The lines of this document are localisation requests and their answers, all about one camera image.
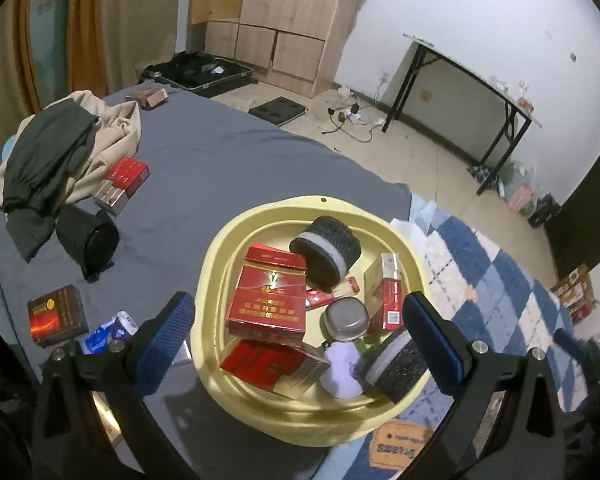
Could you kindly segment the black foam cylinder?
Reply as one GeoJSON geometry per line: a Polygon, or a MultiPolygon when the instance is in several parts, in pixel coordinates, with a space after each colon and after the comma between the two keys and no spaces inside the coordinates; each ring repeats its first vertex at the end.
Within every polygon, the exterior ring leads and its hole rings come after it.
{"type": "Polygon", "coordinates": [[[356,374],[394,404],[402,401],[427,371],[410,332],[401,326],[358,361],[356,374]]]}
{"type": "Polygon", "coordinates": [[[289,250],[306,260],[306,277],[322,289],[343,281],[362,254],[351,229],[332,216],[317,217],[289,243],[289,250]]]}

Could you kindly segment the red cigarette box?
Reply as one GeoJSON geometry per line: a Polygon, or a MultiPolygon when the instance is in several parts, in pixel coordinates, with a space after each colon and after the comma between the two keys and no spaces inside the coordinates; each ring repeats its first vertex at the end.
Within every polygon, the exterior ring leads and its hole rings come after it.
{"type": "Polygon", "coordinates": [[[370,334],[392,332],[402,325],[402,273],[399,255],[382,252],[364,273],[364,304],[370,334]]]}
{"type": "Polygon", "coordinates": [[[306,333],[306,272],[245,263],[225,327],[237,338],[299,347],[306,333]]]}

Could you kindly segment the purple plush ball keychain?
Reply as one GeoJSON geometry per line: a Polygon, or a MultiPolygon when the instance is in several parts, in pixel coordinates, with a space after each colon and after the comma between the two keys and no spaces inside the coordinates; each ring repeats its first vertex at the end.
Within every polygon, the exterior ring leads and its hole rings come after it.
{"type": "Polygon", "coordinates": [[[329,360],[330,367],[320,378],[323,388],[337,400],[362,396],[368,385],[358,374],[361,353],[354,342],[333,341],[326,344],[324,357],[329,360]]]}

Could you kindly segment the silver round tin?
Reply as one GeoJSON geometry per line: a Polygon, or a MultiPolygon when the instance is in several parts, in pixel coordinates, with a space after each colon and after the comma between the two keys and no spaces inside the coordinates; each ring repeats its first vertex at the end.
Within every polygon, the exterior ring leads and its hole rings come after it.
{"type": "Polygon", "coordinates": [[[323,324],[332,340],[348,342],[362,337],[370,326],[370,317],[361,300],[344,297],[329,304],[323,312],[323,324]]]}

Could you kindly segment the red silver cigarette carton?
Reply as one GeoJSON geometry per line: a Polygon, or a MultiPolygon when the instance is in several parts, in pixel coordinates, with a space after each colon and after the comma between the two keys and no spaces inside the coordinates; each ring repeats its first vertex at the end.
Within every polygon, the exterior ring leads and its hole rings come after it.
{"type": "Polygon", "coordinates": [[[330,369],[330,362],[322,349],[309,344],[236,339],[225,349],[220,367],[253,387],[297,400],[330,369]]]}

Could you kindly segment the red cigarette box front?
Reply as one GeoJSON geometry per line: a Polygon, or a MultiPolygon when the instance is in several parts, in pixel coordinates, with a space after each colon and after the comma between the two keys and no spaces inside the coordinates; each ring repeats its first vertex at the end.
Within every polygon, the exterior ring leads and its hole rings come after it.
{"type": "Polygon", "coordinates": [[[225,327],[237,338],[299,347],[306,333],[306,272],[245,263],[225,327]]]}

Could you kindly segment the small red cigarette pack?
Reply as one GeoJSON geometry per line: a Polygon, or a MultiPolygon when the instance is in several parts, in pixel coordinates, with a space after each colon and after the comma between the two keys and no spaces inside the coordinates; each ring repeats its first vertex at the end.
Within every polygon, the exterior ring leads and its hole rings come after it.
{"type": "Polygon", "coordinates": [[[360,285],[354,276],[348,276],[330,289],[308,288],[306,290],[306,310],[326,307],[336,300],[353,297],[359,291],[360,285]]]}

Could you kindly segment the red orange cigarette pack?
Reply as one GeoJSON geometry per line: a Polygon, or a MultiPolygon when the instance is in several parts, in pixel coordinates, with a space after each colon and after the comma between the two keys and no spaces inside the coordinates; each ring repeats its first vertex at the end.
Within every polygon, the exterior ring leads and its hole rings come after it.
{"type": "Polygon", "coordinates": [[[276,266],[295,271],[306,270],[306,258],[294,252],[285,252],[265,244],[251,243],[245,259],[252,263],[263,264],[264,266],[276,266]]]}

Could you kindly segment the dark orange box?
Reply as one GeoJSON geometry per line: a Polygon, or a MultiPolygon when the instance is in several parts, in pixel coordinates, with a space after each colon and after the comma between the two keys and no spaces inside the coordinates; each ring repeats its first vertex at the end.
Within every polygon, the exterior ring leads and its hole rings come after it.
{"type": "Polygon", "coordinates": [[[41,348],[88,332],[79,289],[67,285],[27,304],[32,341],[41,348]]]}

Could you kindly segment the dark brown door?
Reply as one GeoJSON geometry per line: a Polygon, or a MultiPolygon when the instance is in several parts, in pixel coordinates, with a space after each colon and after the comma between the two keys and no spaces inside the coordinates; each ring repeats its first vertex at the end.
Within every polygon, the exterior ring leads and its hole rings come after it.
{"type": "Polygon", "coordinates": [[[600,156],[545,231],[560,280],[581,264],[593,270],[600,263],[600,156]]]}

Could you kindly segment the pink shopping bag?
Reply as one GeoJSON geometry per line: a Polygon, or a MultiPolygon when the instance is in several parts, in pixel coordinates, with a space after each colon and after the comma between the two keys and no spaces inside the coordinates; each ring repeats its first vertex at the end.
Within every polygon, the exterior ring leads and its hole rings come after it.
{"type": "Polygon", "coordinates": [[[512,211],[519,212],[526,208],[533,199],[534,189],[528,183],[522,182],[509,197],[507,205],[512,211]]]}

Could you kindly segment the red box on bed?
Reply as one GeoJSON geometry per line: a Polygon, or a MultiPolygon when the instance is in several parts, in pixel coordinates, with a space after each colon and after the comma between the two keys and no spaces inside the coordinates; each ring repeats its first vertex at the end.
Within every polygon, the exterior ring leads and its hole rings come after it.
{"type": "Polygon", "coordinates": [[[99,208],[117,216],[150,175],[148,166],[133,157],[122,157],[94,194],[99,208]]]}

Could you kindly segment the black foam tray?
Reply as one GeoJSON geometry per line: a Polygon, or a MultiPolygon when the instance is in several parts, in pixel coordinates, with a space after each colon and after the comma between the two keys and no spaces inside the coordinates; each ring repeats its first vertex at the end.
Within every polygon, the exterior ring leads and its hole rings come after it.
{"type": "Polygon", "coordinates": [[[250,108],[249,114],[281,127],[306,114],[306,107],[284,96],[250,108]]]}

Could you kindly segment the black open case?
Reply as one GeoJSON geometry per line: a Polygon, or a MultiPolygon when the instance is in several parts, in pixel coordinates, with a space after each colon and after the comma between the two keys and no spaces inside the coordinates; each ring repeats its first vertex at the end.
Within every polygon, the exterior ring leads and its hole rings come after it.
{"type": "Polygon", "coordinates": [[[140,82],[148,80],[211,99],[248,86],[254,78],[250,67],[227,58],[206,52],[180,52],[169,62],[147,66],[140,82]]]}

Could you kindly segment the black folding table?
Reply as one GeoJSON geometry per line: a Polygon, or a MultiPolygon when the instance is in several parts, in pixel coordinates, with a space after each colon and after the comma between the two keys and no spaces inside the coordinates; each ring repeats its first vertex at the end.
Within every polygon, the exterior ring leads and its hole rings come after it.
{"type": "Polygon", "coordinates": [[[413,56],[381,130],[406,122],[469,166],[486,168],[478,195],[494,188],[530,127],[542,124],[501,81],[481,76],[425,39],[406,38],[413,56]]]}

